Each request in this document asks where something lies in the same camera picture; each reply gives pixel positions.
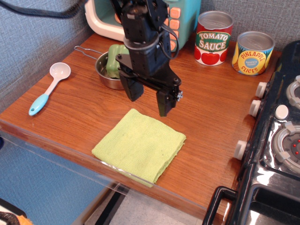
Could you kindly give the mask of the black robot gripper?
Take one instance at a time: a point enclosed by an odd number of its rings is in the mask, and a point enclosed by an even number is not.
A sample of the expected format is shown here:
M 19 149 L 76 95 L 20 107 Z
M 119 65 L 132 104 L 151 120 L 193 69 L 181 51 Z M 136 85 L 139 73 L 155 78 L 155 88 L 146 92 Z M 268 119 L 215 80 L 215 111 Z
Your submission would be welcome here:
M 154 38 L 149 43 L 124 39 L 129 54 L 118 54 L 120 81 L 132 101 L 136 101 L 147 86 L 157 92 L 159 115 L 166 117 L 183 98 L 181 79 L 170 68 L 173 59 L 170 39 Z

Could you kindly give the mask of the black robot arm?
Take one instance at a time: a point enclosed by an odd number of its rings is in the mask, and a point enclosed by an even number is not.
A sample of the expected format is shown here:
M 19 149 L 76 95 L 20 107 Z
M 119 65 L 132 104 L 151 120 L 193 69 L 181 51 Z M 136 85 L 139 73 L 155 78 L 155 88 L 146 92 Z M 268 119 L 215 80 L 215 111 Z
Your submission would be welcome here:
M 155 90 L 161 117 L 167 116 L 182 98 L 181 80 L 170 68 L 170 35 L 165 25 L 168 4 L 162 0 L 113 0 L 112 7 L 124 29 L 128 54 L 118 54 L 119 75 L 131 101 L 147 86 Z

